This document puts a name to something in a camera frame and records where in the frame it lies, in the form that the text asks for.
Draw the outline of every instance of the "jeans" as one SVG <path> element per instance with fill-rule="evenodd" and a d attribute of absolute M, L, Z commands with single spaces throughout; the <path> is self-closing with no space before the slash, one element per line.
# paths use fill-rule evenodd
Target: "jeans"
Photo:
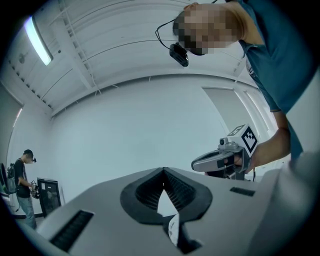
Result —
<path fill-rule="evenodd" d="M 34 208 L 32 206 L 31 196 L 27 198 L 17 196 L 16 198 L 18 199 L 18 202 L 25 213 L 25 223 L 35 230 L 37 227 L 37 223 Z"/>

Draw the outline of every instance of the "white ceiling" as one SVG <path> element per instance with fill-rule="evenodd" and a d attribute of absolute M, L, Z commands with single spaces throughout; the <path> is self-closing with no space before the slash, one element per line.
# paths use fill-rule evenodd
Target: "white ceiling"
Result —
<path fill-rule="evenodd" d="M 187 68 L 170 57 L 169 50 L 157 40 L 155 30 L 174 19 L 189 3 L 52 0 L 34 18 L 53 61 L 48 66 L 43 64 L 24 29 L 13 40 L 7 61 L 15 75 L 37 95 L 35 99 L 52 109 L 52 116 L 98 88 L 142 77 L 205 74 L 256 86 L 245 69 L 239 43 L 205 56 L 189 54 Z M 167 46 L 176 41 L 172 24 L 162 27 L 159 33 Z M 24 63 L 19 61 L 21 54 Z"/>

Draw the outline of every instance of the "teal shirt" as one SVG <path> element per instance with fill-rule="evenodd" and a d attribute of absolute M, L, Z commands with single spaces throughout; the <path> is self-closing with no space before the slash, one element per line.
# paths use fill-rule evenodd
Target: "teal shirt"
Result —
<path fill-rule="evenodd" d="M 264 45 L 239 40 L 247 56 L 250 74 L 271 112 L 285 114 L 293 107 L 313 78 L 317 63 L 306 42 L 285 13 L 270 0 L 238 0 L 253 19 Z M 289 123 L 291 158 L 303 151 Z"/>

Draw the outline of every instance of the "ceiling light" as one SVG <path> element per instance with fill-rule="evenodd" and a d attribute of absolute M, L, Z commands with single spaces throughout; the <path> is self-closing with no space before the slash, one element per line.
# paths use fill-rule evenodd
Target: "ceiling light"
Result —
<path fill-rule="evenodd" d="M 36 53 L 47 66 L 53 60 L 53 56 L 42 39 L 33 16 L 26 20 L 24 23 L 24 29 Z"/>

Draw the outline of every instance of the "black strap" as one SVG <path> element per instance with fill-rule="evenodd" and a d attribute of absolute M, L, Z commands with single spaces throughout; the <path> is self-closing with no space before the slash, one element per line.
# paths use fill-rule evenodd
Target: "black strap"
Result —
<path fill-rule="evenodd" d="M 17 210 L 14 211 L 15 213 L 16 213 L 17 211 L 19 211 L 19 209 L 20 209 L 20 203 L 19 203 L 19 200 L 18 200 L 18 196 L 16 196 L 16 200 L 18 201 L 19 207 L 18 207 Z"/>
<path fill-rule="evenodd" d="M 256 168 L 253 168 L 253 179 L 252 179 L 253 182 L 256 181 Z"/>
<path fill-rule="evenodd" d="M 18 158 L 15 162 L 18 162 L 18 161 L 21 161 L 21 162 L 22 162 L 22 165 L 23 165 L 22 175 L 24 175 L 25 177 L 23 177 L 23 176 L 22 176 L 22 177 L 25 178 L 26 181 L 28 181 L 28 179 L 27 179 L 27 174 L 26 174 L 25 163 L 24 163 L 24 161 L 22 161 L 21 158 Z M 14 176 L 16 175 L 16 170 L 15 170 L 14 167 L 13 167 L 13 175 L 14 175 Z M 20 185 L 20 184 L 19 184 L 19 179 L 18 179 L 15 186 L 18 187 L 18 186 L 23 186 L 23 185 Z"/>

